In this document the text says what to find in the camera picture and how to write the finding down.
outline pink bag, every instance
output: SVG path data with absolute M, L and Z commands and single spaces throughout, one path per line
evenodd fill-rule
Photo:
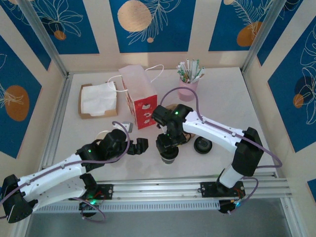
M 151 118 L 157 107 L 157 92 L 141 65 L 129 65 L 118 70 L 122 76 L 127 104 L 138 129 L 156 122 Z

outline small box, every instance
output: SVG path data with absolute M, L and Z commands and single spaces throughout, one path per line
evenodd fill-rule
M 114 110 L 107 110 L 104 112 L 104 115 L 100 115 L 100 116 L 91 116 L 90 114 L 82 114 L 81 113 L 81 92 L 82 92 L 82 88 L 85 86 L 92 86 L 92 84 L 84 84 L 81 86 L 80 88 L 80 93 L 79 93 L 79 101 L 78 101 L 78 113 L 80 115 L 80 117 L 82 119 L 96 119 L 96 118 L 105 118 L 105 117 L 113 117 L 113 116 L 117 116 L 118 115 L 118 100 L 117 100 L 117 104 Z

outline floral wall pattern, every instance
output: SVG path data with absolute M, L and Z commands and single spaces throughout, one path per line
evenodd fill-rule
M 196 0 L 110 0 L 120 53 L 188 51 L 195 4 Z
M 296 13 L 303 0 L 287 0 L 283 9 L 278 15 L 274 25 L 272 26 L 267 38 L 262 44 L 257 57 L 261 65 L 264 64 L 273 47 L 281 37 L 288 23 Z
M 248 50 L 272 0 L 222 0 L 208 51 Z
M 270 77 L 294 150 L 316 141 L 316 17 Z
M 17 158 L 41 85 L 0 37 L 0 151 Z
M 32 0 L 30 3 L 60 54 L 99 53 L 82 0 Z M 0 4 L 36 53 L 37 45 L 32 45 L 38 39 L 16 1 L 0 0 Z M 47 69 L 45 60 L 38 58 Z

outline pink cup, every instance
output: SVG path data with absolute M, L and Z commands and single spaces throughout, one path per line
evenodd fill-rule
M 194 91 L 197 90 L 198 82 L 196 83 L 184 83 L 181 79 L 179 79 L 179 87 L 187 87 Z M 189 102 L 195 98 L 194 94 L 190 90 L 186 89 L 178 89 L 179 99 L 185 102 Z

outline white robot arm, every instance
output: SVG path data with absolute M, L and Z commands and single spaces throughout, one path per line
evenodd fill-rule
M 183 133 L 192 133 L 215 142 L 235 154 L 233 162 L 224 169 L 218 179 L 219 188 L 225 186 L 227 189 L 231 189 L 243 176 L 252 176 L 263 151 L 240 137 L 246 137 L 262 145 L 257 131 L 253 128 L 244 131 L 225 126 L 203 116 L 201 118 L 202 120 L 192 108 L 182 104 L 173 111 L 161 105 L 154 110 L 153 119 L 163 130 L 163 134 L 160 134 L 156 140 L 156 146 L 163 161 L 175 159 L 178 155 L 178 146 L 187 141 Z
M 87 172 L 118 161 L 125 152 L 140 155 L 148 148 L 147 139 L 137 138 L 137 144 L 125 140 L 126 134 L 114 129 L 103 140 L 84 145 L 58 164 L 20 179 L 14 174 L 6 177 L 0 206 L 3 204 L 7 221 L 18 222 L 38 208 L 57 201 L 93 197 L 99 187 Z

